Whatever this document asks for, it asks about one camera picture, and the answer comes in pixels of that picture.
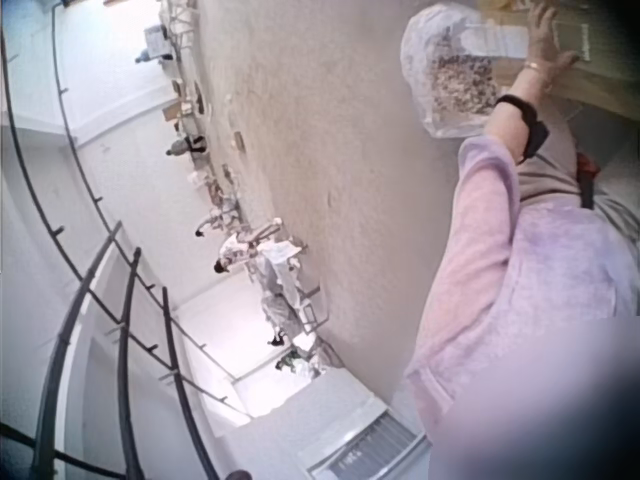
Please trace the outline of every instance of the bracelet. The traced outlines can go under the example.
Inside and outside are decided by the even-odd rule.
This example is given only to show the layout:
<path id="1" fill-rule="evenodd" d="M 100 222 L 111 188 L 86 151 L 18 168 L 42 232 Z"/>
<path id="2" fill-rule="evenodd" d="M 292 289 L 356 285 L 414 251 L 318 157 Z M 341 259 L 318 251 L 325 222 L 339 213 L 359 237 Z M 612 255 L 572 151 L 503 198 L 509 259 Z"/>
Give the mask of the bracelet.
<path id="1" fill-rule="evenodd" d="M 535 62 L 525 62 L 524 68 L 528 68 L 529 70 L 538 72 L 538 74 L 544 79 L 545 83 L 547 84 L 545 88 L 545 92 L 548 92 L 549 90 L 551 90 L 551 81 L 547 78 L 547 74 L 544 72 L 544 70 L 540 65 L 538 65 Z"/>

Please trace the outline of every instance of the plastic bag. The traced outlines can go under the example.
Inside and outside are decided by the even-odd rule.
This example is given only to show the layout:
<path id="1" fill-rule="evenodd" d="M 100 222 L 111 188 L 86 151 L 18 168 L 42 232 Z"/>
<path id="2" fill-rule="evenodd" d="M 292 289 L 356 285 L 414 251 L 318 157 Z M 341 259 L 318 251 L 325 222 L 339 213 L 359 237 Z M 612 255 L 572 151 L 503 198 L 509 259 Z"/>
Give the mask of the plastic bag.
<path id="1" fill-rule="evenodd" d="M 434 138 L 481 133 L 499 96 L 492 59 L 478 55 L 469 39 L 490 29 L 480 13 L 455 3 L 439 3 L 414 16 L 402 39 L 404 78 L 424 127 Z"/>

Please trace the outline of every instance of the black handrail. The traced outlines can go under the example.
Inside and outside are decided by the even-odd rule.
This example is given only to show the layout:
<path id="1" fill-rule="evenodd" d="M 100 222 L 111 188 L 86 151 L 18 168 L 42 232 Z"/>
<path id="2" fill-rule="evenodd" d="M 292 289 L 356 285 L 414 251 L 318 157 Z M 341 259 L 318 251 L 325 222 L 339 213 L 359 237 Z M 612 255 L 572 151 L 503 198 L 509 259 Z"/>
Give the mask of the black handrail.
<path id="1" fill-rule="evenodd" d="M 25 447 L 35 448 L 36 446 L 35 438 L 31 438 L 29 435 L 22 433 L 20 430 L 13 428 L 11 425 L 7 425 L 6 423 L 0 423 L 0 436 L 8 438 L 9 440 L 13 440 L 14 442 L 24 445 Z M 69 465 L 73 465 L 74 467 L 81 468 L 86 472 L 95 473 L 107 478 L 126 478 L 122 473 L 114 472 L 113 470 L 108 470 L 106 468 L 87 463 L 84 460 L 80 460 L 79 458 L 61 452 L 60 450 L 55 450 L 54 456 L 58 460 L 68 463 Z"/>
<path id="2" fill-rule="evenodd" d="M 98 250 L 87 273 L 82 278 L 80 287 L 73 297 L 71 306 L 62 322 L 62 326 L 53 346 L 53 352 L 49 358 L 49 366 L 42 387 L 42 398 L 40 400 L 40 412 L 38 413 L 38 426 L 36 428 L 36 446 L 33 453 L 31 463 L 30 478 L 32 480 L 40 480 L 45 478 L 53 478 L 55 476 L 54 459 L 55 459 L 55 433 L 56 433 L 56 415 L 58 410 L 58 393 L 60 391 L 60 381 L 62 379 L 62 370 L 64 369 L 65 359 L 67 357 L 67 349 L 71 343 L 71 334 L 80 315 L 82 304 L 85 296 L 89 292 L 89 287 L 93 281 L 100 264 L 104 260 L 109 247 L 122 227 L 122 223 L 118 222 L 116 228 L 109 234 L 105 242 Z"/>
<path id="3" fill-rule="evenodd" d="M 220 476 L 216 472 L 216 469 L 211 463 L 207 449 L 202 442 L 200 432 L 198 431 L 198 425 L 195 418 L 193 418 L 193 412 L 189 405 L 189 399 L 187 398 L 187 391 L 184 388 L 182 381 L 182 375 L 180 373 L 180 363 L 178 362 L 178 354 L 176 352 L 176 345 L 173 342 L 173 329 L 171 327 L 171 313 L 169 310 L 169 292 L 167 287 L 162 288 L 162 306 L 164 311 L 164 328 L 167 331 L 167 345 L 169 347 L 169 358 L 171 359 L 171 368 L 173 369 L 173 378 L 176 382 L 176 391 L 178 392 L 178 400 L 180 401 L 180 408 L 182 409 L 182 415 L 184 421 L 187 424 L 189 435 L 191 435 L 191 441 L 193 447 L 196 449 L 202 468 L 209 480 L 220 480 Z"/>
<path id="4" fill-rule="evenodd" d="M 58 72 L 58 49 L 57 49 L 57 43 L 56 43 L 56 8 L 61 5 L 63 5 L 63 3 L 57 3 L 56 5 L 53 6 L 51 10 L 51 23 L 52 23 L 51 24 L 51 45 L 53 48 L 53 72 L 55 75 L 56 88 L 58 91 L 58 103 L 60 105 L 60 113 L 62 115 L 62 121 L 64 123 L 64 129 L 67 135 L 67 140 L 69 141 L 69 148 L 71 149 L 71 155 L 73 157 L 74 163 L 76 164 L 76 167 L 78 168 L 78 172 L 80 172 L 80 178 L 82 179 L 82 183 L 84 184 L 87 190 L 87 193 L 91 198 L 91 203 L 93 203 L 93 206 L 95 207 L 96 212 L 100 217 L 100 221 L 102 222 L 102 225 L 104 225 L 104 228 L 107 230 L 107 232 L 110 233 L 111 226 L 109 225 L 109 222 L 107 221 L 104 215 L 104 212 L 100 207 L 100 201 L 102 200 L 102 197 L 95 196 L 93 189 L 91 188 L 91 184 L 87 179 L 87 175 L 84 171 L 84 167 L 82 166 L 82 162 L 80 162 L 80 157 L 78 156 L 78 151 L 76 149 L 75 141 L 73 139 L 73 135 L 71 134 L 71 128 L 69 127 L 69 122 L 67 120 L 67 111 L 65 109 L 64 101 L 62 99 L 62 95 L 64 95 L 67 89 L 63 89 L 62 85 L 60 84 L 60 74 Z M 118 248 L 120 255 L 122 256 L 124 261 L 127 263 L 127 265 L 131 266 L 131 261 L 129 260 L 129 257 L 127 256 L 126 252 L 122 248 L 122 245 L 117 239 L 115 241 L 115 245 Z M 152 285 L 148 285 L 138 273 L 136 273 L 136 279 L 145 288 L 145 290 L 147 291 L 147 293 L 149 294 L 153 302 L 158 306 L 158 308 L 162 310 L 162 304 L 151 291 Z M 180 330 L 180 333 L 182 333 L 182 335 L 184 335 L 193 345 L 195 345 L 195 347 L 198 350 L 200 350 L 205 355 L 205 357 L 207 357 L 214 365 L 216 365 L 220 370 L 222 370 L 231 379 L 232 382 L 237 381 L 237 378 L 231 372 L 229 372 L 226 368 L 224 368 L 215 358 L 213 358 L 204 349 L 204 345 L 201 345 L 198 342 L 196 342 L 196 340 L 191 335 L 189 335 L 187 331 L 182 327 L 182 325 L 180 325 L 180 323 L 178 323 L 173 317 L 170 317 L 170 318 L 171 318 L 171 322 L 178 328 L 178 330 Z"/>
<path id="5" fill-rule="evenodd" d="M 7 68 L 7 63 L 8 62 L 7 62 L 7 54 L 6 54 L 6 47 L 5 47 L 5 40 L 4 40 L 4 30 L 2 29 L 1 25 L 0 25 L 0 53 L 1 53 L 1 57 L 2 57 L 2 71 L 4 72 L 4 90 L 5 90 L 5 97 L 6 97 L 6 101 L 7 101 L 7 105 L 6 105 L 7 106 L 7 117 L 9 119 L 9 127 L 10 127 L 10 131 L 11 131 L 11 138 L 13 140 L 13 145 L 14 145 L 14 148 L 16 150 L 16 157 L 17 157 L 17 160 L 18 160 L 18 165 L 20 167 L 20 171 L 22 172 L 22 176 L 24 178 L 25 184 L 27 185 L 27 190 L 29 191 L 29 196 L 31 197 L 31 201 L 33 202 L 33 205 L 34 205 L 36 211 L 38 212 L 38 216 L 40 217 L 40 220 L 42 221 L 42 224 L 44 225 L 45 230 L 47 231 L 49 237 L 51 238 L 51 240 L 53 241 L 54 245 L 56 246 L 56 249 L 60 253 L 60 256 L 65 261 L 65 263 L 67 264 L 67 266 L 69 267 L 69 269 L 71 270 L 73 275 L 76 277 L 76 279 L 78 279 L 78 281 L 82 281 L 82 274 L 80 273 L 78 268 L 75 266 L 75 264 L 73 263 L 73 261 L 71 260 L 71 258 L 67 254 L 67 252 L 65 251 L 64 247 L 62 246 L 62 244 L 58 240 L 58 235 L 56 234 L 56 232 L 59 231 L 60 228 L 57 228 L 56 230 L 54 230 L 51 227 L 51 224 L 49 223 L 49 219 L 47 218 L 47 215 L 45 214 L 44 209 L 42 208 L 42 203 L 40 202 L 40 199 L 38 198 L 38 195 L 37 195 L 37 193 L 35 191 L 35 188 L 33 187 L 33 183 L 31 181 L 31 175 L 29 174 L 29 170 L 27 169 L 27 165 L 26 165 L 26 163 L 24 161 L 24 156 L 22 154 L 22 148 L 21 148 L 21 144 L 20 144 L 20 138 L 18 136 L 18 131 L 17 131 L 17 128 L 15 126 L 16 124 L 15 124 L 15 119 L 14 119 L 14 115 L 13 115 L 13 105 L 12 105 L 12 101 L 11 101 L 11 90 L 10 90 L 10 85 L 9 85 L 10 82 L 9 82 L 9 71 L 8 71 L 8 68 Z M 93 300 L 95 300 L 95 302 L 102 309 L 102 311 L 107 315 L 109 320 L 111 320 L 116 325 L 119 325 L 120 324 L 120 319 L 109 309 L 109 307 L 107 307 L 105 305 L 105 303 L 102 301 L 102 299 L 91 289 L 89 290 L 88 293 L 89 293 L 89 295 L 91 295 L 91 298 Z M 153 353 L 149 349 L 149 347 L 147 347 L 133 333 L 129 333 L 129 337 L 131 338 L 131 340 L 133 340 L 133 342 L 136 345 L 138 345 L 140 348 L 142 348 L 156 362 L 158 362 L 160 365 L 162 365 L 167 370 L 171 370 L 171 367 L 169 366 L 169 364 L 167 362 L 165 362 L 164 360 L 162 360 L 162 358 L 160 358 L 158 355 Z M 202 387 L 196 385 L 193 381 L 191 381 L 191 380 L 189 380 L 187 378 L 184 378 L 184 380 L 185 380 L 185 382 L 187 382 L 190 385 L 192 385 L 194 388 L 198 389 L 203 394 L 209 396 L 210 398 L 212 398 L 214 400 L 220 401 L 219 398 L 217 398 L 216 396 L 212 395 L 208 391 L 204 390 Z"/>
<path id="6" fill-rule="evenodd" d="M 129 328 L 131 327 L 131 306 L 133 305 L 133 288 L 136 282 L 136 270 L 140 262 L 142 250 L 140 247 L 133 252 L 133 262 L 127 290 L 122 307 L 122 328 L 120 329 L 120 344 L 118 348 L 118 416 L 120 418 L 120 437 L 122 452 L 127 466 L 127 479 L 144 480 L 144 473 L 140 466 L 136 440 L 131 424 L 131 405 L 129 404 Z"/>

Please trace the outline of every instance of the hand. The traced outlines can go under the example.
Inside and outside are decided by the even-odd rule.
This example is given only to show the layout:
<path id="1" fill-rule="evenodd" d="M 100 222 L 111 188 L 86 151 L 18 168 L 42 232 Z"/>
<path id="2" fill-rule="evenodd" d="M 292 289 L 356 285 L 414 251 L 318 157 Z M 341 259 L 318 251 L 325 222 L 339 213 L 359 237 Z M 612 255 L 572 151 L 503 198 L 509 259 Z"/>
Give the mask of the hand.
<path id="1" fill-rule="evenodd" d="M 529 11 L 529 52 L 527 63 L 545 77 L 548 85 L 580 56 L 577 52 L 560 52 L 553 41 L 552 22 L 558 11 L 546 2 L 536 4 Z"/>

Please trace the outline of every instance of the wristwatch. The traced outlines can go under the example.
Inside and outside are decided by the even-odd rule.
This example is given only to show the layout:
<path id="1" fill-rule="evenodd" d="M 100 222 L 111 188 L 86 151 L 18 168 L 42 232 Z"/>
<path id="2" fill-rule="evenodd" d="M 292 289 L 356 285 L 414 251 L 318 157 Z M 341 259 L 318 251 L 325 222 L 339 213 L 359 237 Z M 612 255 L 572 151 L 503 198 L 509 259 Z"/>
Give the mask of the wristwatch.
<path id="1" fill-rule="evenodd" d="M 527 160 L 538 153 L 540 147 L 547 141 L 549 129 L 538 120 L 538 112 L 529 102 L 510 94 L 501 96 L 496 101 L 496 105 L 502 102 L 509 103 L 520 110 L 522 112 L 522 120 L 529 127 L 529 139 L 522 155 L 522 161 Z"/>

